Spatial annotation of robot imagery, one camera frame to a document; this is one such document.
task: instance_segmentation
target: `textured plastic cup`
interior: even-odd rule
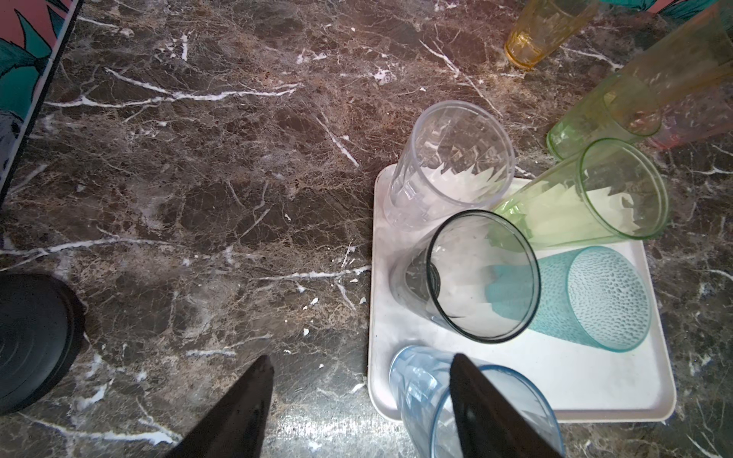
[[[614,73],[601,81],[553,126],[546,141],[558,159],[571,158],[601,138],[633,143],[659,131],[654,93],[633,76]]]
[[[623,141],[604,138],[492,211],[541,249],[657,237],[667,224],[669,199],[649,158]]]
[[[633,350],[647,337],[649,292],[618,251],[604,246],[566,251],[540,259],[539,271],[541,300],[530,329],[612,352]]]
[[[453,357],[434,348],[410,346],[397,353],[389,370],[399,414],[422,458],[463,456],[449,392]],[[539,389],[515,370],[473,362],[532,429],[564,455],[555,414]]]
[[[471,103],[448,100],[420,115],[384,202],[395,228],[424,229],[446,216],[491,207],[509,189],[514,148],[498,121]]]
[[[585,26],[598,0],[530,0],[504,44],[508,60],[532,68]]]
[[[507,266],[522,274],[503,276]],[[483,343],[526,329],[539,302],[537,258],[522,234],[485,210],[453,215],[403,253],[389,273],[394,299],[414,314]],[[512,294],[487,300],[486,288]],[[512,310],[498,315],[493,307]]]

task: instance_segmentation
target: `black coaster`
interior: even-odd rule
[[[84,338],[84,307],[44,274],[0,276],[0,415],[48,393],[69,370]]]

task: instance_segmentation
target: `marble countertop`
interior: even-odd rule
[[[0,456],[163,456],[267,353],[264,457],[414,457],[364,387],[377,173],[422,110],[460,99],[532,178],[553,123],[668,28],[605,8],[523,72],[502,51],[519,3],[87,0],[1,213],[4,249],[29,253],[0,269],[65,279],[88,342],[0,418]],[[655,160],[673,222],[647,258],[677,409],[563,425],[569,457],[733,454],[733,138]]]

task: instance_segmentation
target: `cup base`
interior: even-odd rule
[[[504,43],[504,54],[507,55],[507,59],[515,67],[519,67],[522,70],[531,70],[532,67],[534,67],[534,64],[532,64],[532,65],[523,64],[522,62],[519,62],[517,59],[515,59],[514,56],[512,55],[512,53],[509,52],[509,49],[507,48],[507,44],[506,43]]]
[[[562,162],[564,158],[561,158],[560,155],[555,151],[555,147],[553,147],[552,142],[550,141],[550,133],[548,132],[547,136],[545,137],[545,144],[548,147],[548,151],[550,154],[558,161]]]

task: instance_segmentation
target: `white tray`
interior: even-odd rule
[[[532,330],[525,330],[503,344],[481,344],[417,317],[398,304],[389,292],[389,268],[401,250],[412,246],[430,229],[401,232],[391,228],[384,218],[383,202],[394,168],[391,165],[382,170],[375,184],[369,319],[367,385],[372,404],[384,418],[400,421],[389,390],[388,372],[397,351],[410,344],[463,352],[519,371],[537,385],[560,422],[662,421],[672,414],[677,392],[654,298],[647,339],[626,353],[573,344]],[[514,178],[508,194],[527,182]],[[608,246],[634,264],[652,291],[644,244],[631,241]],[[535,254],[543,258],[575,248]]]

